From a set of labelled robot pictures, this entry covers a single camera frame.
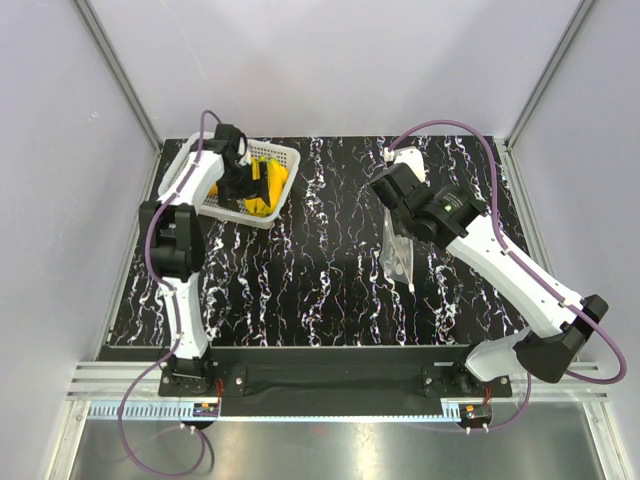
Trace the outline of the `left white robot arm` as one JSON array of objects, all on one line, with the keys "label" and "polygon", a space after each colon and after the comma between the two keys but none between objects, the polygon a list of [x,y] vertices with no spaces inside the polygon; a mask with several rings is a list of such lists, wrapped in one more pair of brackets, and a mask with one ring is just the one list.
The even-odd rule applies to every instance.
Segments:
[{"label": "left white robot arm", "polygon": [[258,198],[269,206],[267,174],[266,165],[251,159],[246,135],[220,123],[210,138],[199,133],[185,169],[167,191],[139,207],[145,264],[164,297],[169,320],[170,350],[159,364],[170,388],[203,396],[220,385],[200,312],[205,245],[199,210],[212,187],[221,204]]}]

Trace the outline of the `clear zip top bag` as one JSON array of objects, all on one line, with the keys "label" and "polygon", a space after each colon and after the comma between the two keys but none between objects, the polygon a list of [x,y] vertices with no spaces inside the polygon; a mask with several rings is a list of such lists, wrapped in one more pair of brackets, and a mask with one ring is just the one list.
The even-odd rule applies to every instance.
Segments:
[{"label": "clear zip top bag", "polygon": [[386,211],[383,218],[382,249],[379,262],[387,278],[407,285],[410,293],[415,292],[413,279],[413,242],[399,234],[391,214]]}]

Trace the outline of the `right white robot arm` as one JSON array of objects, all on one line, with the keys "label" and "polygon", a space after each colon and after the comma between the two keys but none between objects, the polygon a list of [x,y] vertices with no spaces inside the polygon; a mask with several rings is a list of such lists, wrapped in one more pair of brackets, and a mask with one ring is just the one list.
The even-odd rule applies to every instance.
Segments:
[{"label": "right white robot arm", "polygon": [[461,187],[433,192],[405,163],[384,170],[370,186],[402,235],[469,265],[525,319],[526,329],[469,348],[453,374],[460,393],[476,396],[490,381],[514,373],[552,384],[567,374],[609,310],[601,296],[581,296],[510,239],[497,237],[484,204]]}]

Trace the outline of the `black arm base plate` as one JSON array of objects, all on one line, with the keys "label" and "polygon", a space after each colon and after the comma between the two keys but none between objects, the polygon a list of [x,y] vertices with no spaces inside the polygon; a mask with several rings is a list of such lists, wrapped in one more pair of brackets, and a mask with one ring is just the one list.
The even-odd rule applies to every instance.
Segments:
[{"label": "black arm base plate", "polygon": [[442,416],[446,399],[512,395],[462,369],[465,346],[214,347],[201,360],[169,360],[162,397],[220,395],[232,417]]}]

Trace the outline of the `yellow banana bunch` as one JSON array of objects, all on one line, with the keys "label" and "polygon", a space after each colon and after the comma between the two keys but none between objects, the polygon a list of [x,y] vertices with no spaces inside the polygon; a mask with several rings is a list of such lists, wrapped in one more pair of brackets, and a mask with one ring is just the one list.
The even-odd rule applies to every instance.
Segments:
[{"label": "yellow banana bunch", "polygon": [[[267,162],[271,206],[266,206],[265,203],[259,198],[251,200],[239,200],[236,202],[238,209],[234,211],[239,210],[239,202],[242,202],[249,215],[266,217],[271,215],[275,211],[275,208],[283,194],[284,186],[288,180],[289,173],[288,170],[273,157],[252,157],[251,163],[253,159],[255,159],[256,161]],[[216,183],[211,186],[208,195],[217,197]]]}]

